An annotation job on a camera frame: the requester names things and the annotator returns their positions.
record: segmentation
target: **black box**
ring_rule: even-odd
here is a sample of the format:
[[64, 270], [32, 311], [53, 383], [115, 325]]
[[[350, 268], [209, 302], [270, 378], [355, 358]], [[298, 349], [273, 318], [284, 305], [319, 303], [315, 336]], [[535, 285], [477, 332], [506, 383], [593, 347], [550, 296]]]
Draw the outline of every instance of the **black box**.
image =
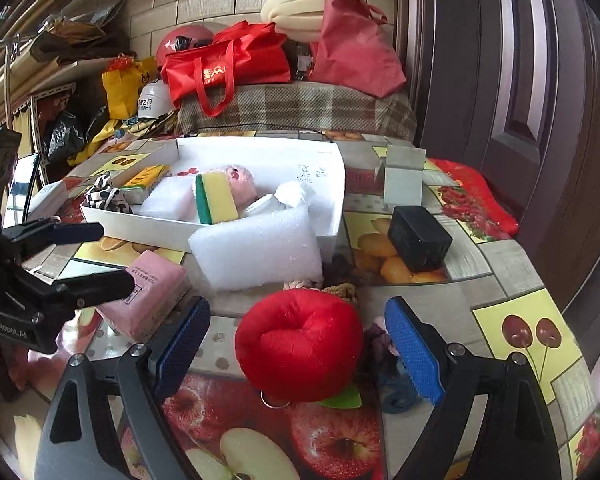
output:
[[439, 269], [453, 241], [421, 205], [395, 207], [388, 236], [411, 272]]

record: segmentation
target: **white cardboard box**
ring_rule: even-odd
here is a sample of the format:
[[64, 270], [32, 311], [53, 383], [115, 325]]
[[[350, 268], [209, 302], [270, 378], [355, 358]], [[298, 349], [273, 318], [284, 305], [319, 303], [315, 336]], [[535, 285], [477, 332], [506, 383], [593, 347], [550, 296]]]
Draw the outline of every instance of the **white cardboard box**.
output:
[[[225, 164], [237, 164], [253, 174], [258, 196], [275, 192], [290, 180], [308, 184], [315, 191], [310, 217], [318, 247], [330, 262], [338, 236], [344, 198], [344, 164], [337, 145], [312, 140], [272, 137], [190, 137], [166, 142], [156, 152], [136, 162], [113, 179], [122, 186], [148, 166], [169, 164], [171, 174], [197, 168], [203, 172]], [[81, 206], [87, 222], [100, 222], [104, 234], [130, 242], [190, 253], [189, 237], [198, 223], [195, 206], [187, 221], [163, 220]]]

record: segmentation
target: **plaid fabric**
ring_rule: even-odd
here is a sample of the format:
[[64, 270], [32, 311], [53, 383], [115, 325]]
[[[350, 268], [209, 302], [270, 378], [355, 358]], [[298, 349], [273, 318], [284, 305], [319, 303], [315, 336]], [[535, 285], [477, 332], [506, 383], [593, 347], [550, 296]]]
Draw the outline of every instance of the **plaid fabric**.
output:
[[[215, 105], [224, 87], [208, 89]], [[413, 140], [416, 119], [406, 93], [384, 99], [322, 83], [293, 82], [238, 86], [235, 98], [218, 117], [207, 117], [198, 98], [182, 100], [178, 115], [181, 133], [191, 136], [216, 132], [253, 130], [261, 126], [298, 130], [344, 130]]]

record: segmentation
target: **metal screw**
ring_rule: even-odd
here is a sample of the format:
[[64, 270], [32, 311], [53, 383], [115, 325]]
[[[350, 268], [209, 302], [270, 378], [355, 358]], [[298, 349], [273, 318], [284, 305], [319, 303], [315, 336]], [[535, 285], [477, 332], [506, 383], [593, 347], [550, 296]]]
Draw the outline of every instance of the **metal screw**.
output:
[[511, 354], [511, 360], [517, 365], [526, 364], [526, 357], [524, 357], [520, 352], [513, 352], [513, 354]]
[[449, 348], [449, 353], [451, 355], [453, 355], [454, 357], [462, 357], [464, 355], [464, 353], [466, 352], [466, 348], [464, 346], [462, 346], [460, 343], [450, 343], [448, 348]]
[[140, 357], [142, 354], [144, 354], [146, 352], [146, 345], [143, 343], [138, 343], [135, 344], [131, 347], [131, 349], [129, 350], [129, 353], [133, 356], [133, 357]]
[[69, 359], [69, 366], [79, 366], [86, 358], [85, 354], [74, 354]]

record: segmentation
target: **red bag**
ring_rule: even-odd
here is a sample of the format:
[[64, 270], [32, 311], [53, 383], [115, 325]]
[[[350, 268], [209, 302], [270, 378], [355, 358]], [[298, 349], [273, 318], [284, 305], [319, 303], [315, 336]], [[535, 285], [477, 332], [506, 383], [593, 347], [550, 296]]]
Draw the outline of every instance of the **red bag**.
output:
[[407, 79], [395, 50], [384, 42], [380, 9], [364, 0], [326, 0], [320, 42], [312, 44], [309, 81], [347, 86], [386, 97]]
[[[209, 117], [219, 115], [235, 95], [235, 85], [286, 83], [291, 70], [282, 44], [285, 34], [274, 23], [238, 22], [214, 37], [207, 46], [167, 54], [160, 76], [169, 85], [176, 107], [180, 99], [197, 93]], [[224, 82], [224, 98], [211, 108], [205, 87]]]

